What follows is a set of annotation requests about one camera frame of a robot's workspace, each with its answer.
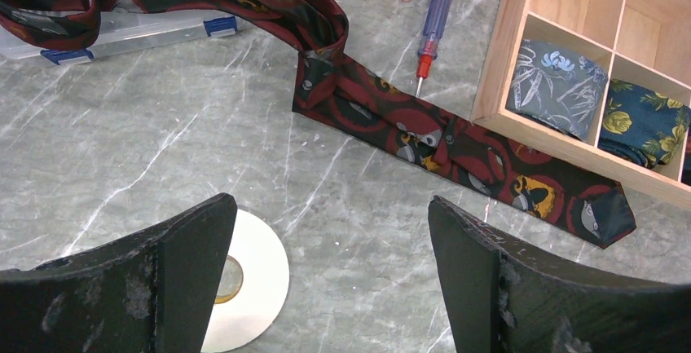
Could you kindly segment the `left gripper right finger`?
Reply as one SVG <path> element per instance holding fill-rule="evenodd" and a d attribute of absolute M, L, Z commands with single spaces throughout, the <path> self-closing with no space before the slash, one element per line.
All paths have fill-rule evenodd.
<path fill-rule="evenodd" d="M 428 209 L 458 352 L 687 352 L 690 287 L 531 245 L 436 196 Z"/>

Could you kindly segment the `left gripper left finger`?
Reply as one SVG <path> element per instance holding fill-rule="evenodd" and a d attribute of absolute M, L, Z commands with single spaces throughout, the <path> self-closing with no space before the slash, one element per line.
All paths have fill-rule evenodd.
<path fill-rule="evenodd" d="M 237 211 L 220 193 L 105 245 L 2 271 L 2 351 L 200 351 Z"/>

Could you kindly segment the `red patterned dark tie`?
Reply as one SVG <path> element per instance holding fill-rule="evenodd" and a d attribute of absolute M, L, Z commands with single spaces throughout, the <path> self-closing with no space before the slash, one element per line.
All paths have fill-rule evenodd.
<path fill-rule="evenodd" d="M 297 50 L 293 111 L 511 205 L 605 248 L 634 231 L 621 185 L 403 93 L 345 54 L 335 0 L 1 0 L 4 29 L 28 44 L 75 51 L 106 11 L 224 11 Z"/>

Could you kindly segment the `orange floral dark tie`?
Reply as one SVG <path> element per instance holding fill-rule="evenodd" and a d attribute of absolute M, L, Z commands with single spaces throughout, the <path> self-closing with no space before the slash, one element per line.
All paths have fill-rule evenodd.
<path fill-rule="evenodd" d="M 681 182 L 690 185 L 691 184 L 691 150 L 687 147 L 686 153 L 684 154 L 684 162 L 682 166 L 682 176 Z"/>

